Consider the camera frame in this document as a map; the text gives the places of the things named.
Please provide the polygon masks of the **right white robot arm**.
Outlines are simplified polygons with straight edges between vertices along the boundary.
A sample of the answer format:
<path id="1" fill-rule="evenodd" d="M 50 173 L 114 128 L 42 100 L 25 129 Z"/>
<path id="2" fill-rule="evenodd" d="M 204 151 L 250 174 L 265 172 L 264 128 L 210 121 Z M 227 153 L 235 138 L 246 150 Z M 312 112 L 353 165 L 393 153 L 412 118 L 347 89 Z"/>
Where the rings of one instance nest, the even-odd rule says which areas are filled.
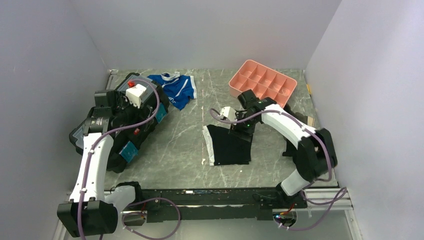
<path id="1" fill-rule="evenodd" d="M 295 170 L 277 186 L 275 200 L 280 207 L 289 207 L 295 195 L 313 182 L 332 179 L 338 160 L 327 129 L 301 122 L 274 99 L 260 99 L 252 90 L 242 92 L 237 98 L 241 110 L 230 106 L 220 110 L 221 117 L 231 122 L 232 131 L 247 139 L 253 134 L 254 126 L 261 123 L 275 129 L 286 140 L 283 156 L 292 158 Z"/>

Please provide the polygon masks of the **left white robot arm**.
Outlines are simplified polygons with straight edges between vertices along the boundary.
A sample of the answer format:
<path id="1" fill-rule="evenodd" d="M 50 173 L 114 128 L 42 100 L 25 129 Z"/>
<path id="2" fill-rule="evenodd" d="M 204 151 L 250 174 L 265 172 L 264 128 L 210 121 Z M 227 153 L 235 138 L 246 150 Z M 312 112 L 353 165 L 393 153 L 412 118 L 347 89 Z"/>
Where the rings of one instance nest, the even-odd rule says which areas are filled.
<path id="1" fill-rule="evenodd" d="M 122 210 L 139 209 L 144 203 L 136 181 L 120 183 L 109 196 L 104 194 L 110 155 L 119 146 L 119 156 L 138 151 L 128 138 L 135 129 L 151 128 L 161 107 L 156 89 L 137 85 L 120 92 L 105 90 L 95 94 L 95 106 L 82 123 L 82 159 L 78 177 L 67 202 L 59 204 L 57 216 L 74 238 L 102 237 L 118 226 Z"/>

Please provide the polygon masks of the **pink divided organizer tray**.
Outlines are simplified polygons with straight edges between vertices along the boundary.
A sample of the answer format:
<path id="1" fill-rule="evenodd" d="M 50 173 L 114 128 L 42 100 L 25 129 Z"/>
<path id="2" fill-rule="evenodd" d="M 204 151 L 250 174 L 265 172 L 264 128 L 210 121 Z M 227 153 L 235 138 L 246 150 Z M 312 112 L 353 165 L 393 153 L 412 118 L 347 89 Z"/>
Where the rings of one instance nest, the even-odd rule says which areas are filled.
<path id="1" fill-rule="evenodd" d="M 251 59 L 243 63 L 228 83 L 229 94 L 235 98 L 252 90 L 258 98 L 269 97 L 282 108 L 297 84 L 295 79 Z"/>

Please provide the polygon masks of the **black white underwear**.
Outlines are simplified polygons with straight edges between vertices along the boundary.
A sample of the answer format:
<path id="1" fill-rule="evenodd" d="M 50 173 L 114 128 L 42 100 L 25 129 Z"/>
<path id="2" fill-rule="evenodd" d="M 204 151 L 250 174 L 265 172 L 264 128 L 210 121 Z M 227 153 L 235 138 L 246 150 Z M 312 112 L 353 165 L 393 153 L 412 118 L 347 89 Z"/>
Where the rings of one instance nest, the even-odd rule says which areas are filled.
<path id="1" fill-rule="evenodd" d="M 231 134 L 228 128 L 204 125 L 202 135 L 210 166 L 248 165 L 251 162 L 252 143 Z"/>

